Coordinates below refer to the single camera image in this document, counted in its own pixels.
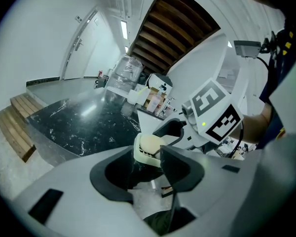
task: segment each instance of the door handle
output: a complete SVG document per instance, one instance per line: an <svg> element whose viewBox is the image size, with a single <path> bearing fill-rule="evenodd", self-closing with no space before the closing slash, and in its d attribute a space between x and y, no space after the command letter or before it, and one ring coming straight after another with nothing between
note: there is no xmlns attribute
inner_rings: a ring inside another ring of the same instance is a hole
<svg viewBox="0 0 296 237"><path fill-rule="evenodd" d="M77 50L79 49L79 47L80 47L81 45L83 45L81 42L82 42L82 39L79 39L77 45L75 46L75 49L74 49L75 51L77 51Z"/></svg>

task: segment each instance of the floor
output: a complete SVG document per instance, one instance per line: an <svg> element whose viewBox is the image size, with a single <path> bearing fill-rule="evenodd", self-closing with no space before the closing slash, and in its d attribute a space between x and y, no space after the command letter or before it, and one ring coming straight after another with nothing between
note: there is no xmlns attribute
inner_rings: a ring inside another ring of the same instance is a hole
<svg viewBox="0 0 296 237"><path fill-rule="evenodd" d="M53 166L46 163L36 150L24 163L11 148L0 129L0 194L13 200Z"/></svg>
<svg viewBox="0 0 296 237"><path fill-rule="evenodd" d="M27 87L27 92L47 106L73 95L94 89L95 79L72 79L45 82Z"/></svg>

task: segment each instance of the fluorescent light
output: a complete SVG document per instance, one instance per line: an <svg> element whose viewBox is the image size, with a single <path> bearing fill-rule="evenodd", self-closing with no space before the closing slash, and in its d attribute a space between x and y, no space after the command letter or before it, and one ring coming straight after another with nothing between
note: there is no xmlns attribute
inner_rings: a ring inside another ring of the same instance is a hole
<svg viewBox="0 0 296 237"><path fill-rule="evenodd" d="M127 23L125 21L121 21L120 22L121 26L122 26L122 32L123 32L123 37L124 39L128 39L128 36L127 36Z"/></svg>
<svg viewBox="0 0 296 237"><path fill-rule="evenodd" d="M87 116L90 112L92 112L95 108L97 108L96 105L90 106L88 109L86 109L83 113L81 113L82 116Z"/></svg>

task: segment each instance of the countertop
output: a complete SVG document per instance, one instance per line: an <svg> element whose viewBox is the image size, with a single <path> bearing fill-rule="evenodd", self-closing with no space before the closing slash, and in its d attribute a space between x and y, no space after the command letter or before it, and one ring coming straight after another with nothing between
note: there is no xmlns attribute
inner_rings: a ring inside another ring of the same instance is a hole
<svg viewBox="0 0 296 237"><path fill-rule="evenodd" d="M137 110L126 98L103 88L49 105L27 122L32 132L78 157L133 145L141 132Z"/></svg>

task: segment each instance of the person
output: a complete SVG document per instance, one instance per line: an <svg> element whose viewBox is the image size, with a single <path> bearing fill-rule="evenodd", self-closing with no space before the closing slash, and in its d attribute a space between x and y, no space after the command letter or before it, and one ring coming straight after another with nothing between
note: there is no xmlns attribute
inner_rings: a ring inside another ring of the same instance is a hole
<svg viewBox="0 0 296 237"><path fill-rule="evenodd" d="M271 81L279 85L296 61L296 0L255 0L268 5L272 8L280 9L285 17L285 27L278 34L279 47L281 52L278 54L277 66L271 59L269 66L276 67L276 78ZM263 148L269 141L284 136L285 129L269 101L271 94L268 84L260 96L265 103L260 115L244 116L243 119L243 140L249 143L258 144L257 149ZM240 127L236 128L231 137L239 139ZM144 219L151 228L159 235L166 234L171 221L171 211L157 212Z"/></svg>

